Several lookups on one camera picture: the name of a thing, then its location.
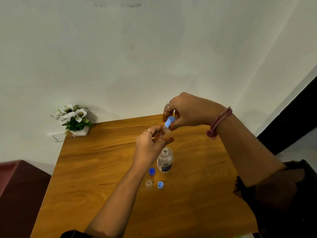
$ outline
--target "blue cap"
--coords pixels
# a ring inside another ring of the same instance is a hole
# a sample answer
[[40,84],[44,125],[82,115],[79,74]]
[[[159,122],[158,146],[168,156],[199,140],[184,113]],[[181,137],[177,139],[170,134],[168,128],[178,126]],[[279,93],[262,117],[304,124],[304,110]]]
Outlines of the blue cap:
[[158,188],[161,189],[161,188],[163,188],[163,186],[164,186],[164,183],[162,181],[159,181],[158,182]]
[[174,122],[176,118],[174,116],[169,116],[165,122],[165,126],[169,127],[172,122]]
[[149,173],[153,176],[155,174],[155,168],[150,168]]

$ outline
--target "person's right hand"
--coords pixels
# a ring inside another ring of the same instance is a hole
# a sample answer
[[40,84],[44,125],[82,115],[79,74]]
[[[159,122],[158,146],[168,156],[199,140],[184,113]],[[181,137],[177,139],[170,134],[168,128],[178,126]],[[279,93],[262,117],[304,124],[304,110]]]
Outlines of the person's right hand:
[[170,101],[169,107],[165,105],[163,121],[175,110],[176,120],[171,123],[170,130],[182,126],[211,125],[224,109],[218,103],[183,92]]

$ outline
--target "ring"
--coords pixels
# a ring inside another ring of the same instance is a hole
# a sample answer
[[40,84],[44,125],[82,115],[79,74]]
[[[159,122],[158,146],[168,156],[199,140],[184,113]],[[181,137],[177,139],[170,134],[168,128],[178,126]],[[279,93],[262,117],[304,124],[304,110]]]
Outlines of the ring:
[[147,129],[146,131],[148,131],[148,132],[149,132],[149,133],[153,136],[153,134],[152,134],[151,130]]

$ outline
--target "black door frame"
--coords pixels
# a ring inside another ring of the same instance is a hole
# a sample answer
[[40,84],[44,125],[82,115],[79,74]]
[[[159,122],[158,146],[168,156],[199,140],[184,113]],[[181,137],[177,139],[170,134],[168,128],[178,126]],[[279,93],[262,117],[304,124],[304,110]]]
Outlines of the black door frame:
[[277,155],[317,127],[317,77],[260,133],[257,138]]

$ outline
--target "red furniture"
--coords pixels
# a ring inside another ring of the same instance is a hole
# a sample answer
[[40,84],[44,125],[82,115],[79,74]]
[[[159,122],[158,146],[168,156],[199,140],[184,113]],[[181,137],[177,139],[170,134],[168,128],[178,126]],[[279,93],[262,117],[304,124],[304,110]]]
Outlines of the red furniture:
[[51,176],[24,160],[0,164],[0,238],[29,238]]

